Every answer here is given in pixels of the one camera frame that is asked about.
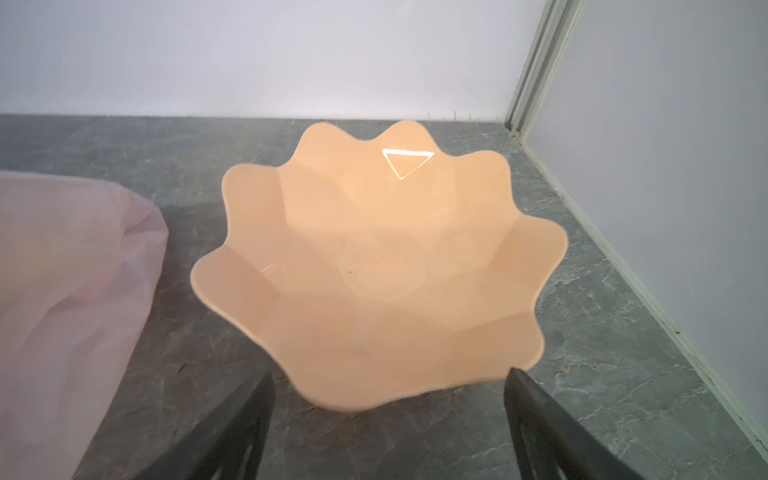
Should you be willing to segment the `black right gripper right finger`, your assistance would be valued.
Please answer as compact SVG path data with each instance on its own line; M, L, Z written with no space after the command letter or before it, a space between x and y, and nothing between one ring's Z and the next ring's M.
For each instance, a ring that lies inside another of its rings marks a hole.
M642 479L525 371L509 371L504 405L523 479Z

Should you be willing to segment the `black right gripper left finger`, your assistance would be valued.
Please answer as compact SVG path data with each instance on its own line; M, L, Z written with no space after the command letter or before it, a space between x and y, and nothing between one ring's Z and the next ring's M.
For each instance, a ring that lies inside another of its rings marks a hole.
M254 375L138 479L255 479L276 398L271 373Z

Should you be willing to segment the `pink printed plastic bag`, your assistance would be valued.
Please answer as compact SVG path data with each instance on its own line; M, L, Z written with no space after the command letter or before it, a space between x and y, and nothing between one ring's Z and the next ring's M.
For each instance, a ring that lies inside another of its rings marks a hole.
M1 475L69 479L148 319L169 231L113 182L1 175Z

